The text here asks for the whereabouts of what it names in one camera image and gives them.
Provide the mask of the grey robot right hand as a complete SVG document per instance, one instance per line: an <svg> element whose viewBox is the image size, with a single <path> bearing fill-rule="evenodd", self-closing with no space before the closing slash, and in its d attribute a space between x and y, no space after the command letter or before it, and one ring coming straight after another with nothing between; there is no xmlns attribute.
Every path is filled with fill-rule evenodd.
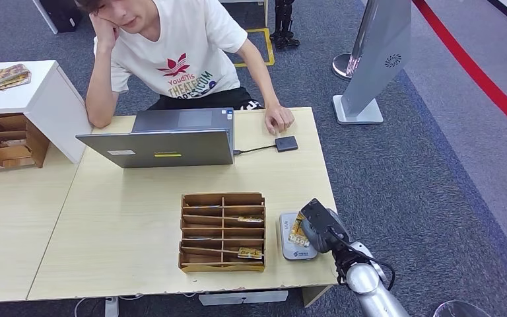
<svg viewBox="0 0 507 317"><path fill-rule="evenodd" d="M334 230L335 235L333 235L331 241L333 243L333 248L336 250L346 250L348 251L348 245L350 244L350 238L347 234L346 227L339 217L339 215L332 209L327 208L327 211L334 219L334 223L332 224L332 229Z"/></svg>

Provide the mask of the person's left hand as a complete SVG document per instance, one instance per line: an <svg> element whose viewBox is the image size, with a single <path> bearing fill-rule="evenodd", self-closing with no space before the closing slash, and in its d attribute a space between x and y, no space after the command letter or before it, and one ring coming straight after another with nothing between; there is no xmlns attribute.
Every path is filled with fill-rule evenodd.
<svg viewBox="0 0 507 317"><path fill-rule="evenodd" d="M265 109L265 126L271 135L284 132L294 123L292 111L280 104Z"/></svg>

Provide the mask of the person's right hand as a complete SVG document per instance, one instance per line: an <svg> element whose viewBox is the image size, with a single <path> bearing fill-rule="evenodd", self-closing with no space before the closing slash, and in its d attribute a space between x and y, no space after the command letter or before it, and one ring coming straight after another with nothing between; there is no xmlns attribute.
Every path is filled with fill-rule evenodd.
<svg viewBox="0 0 507 317"><path fill-rule="evenodd" d="M117 26L96 13L89 14L90 21L96 33L96 51L111 52L118 38Z"/></svg>

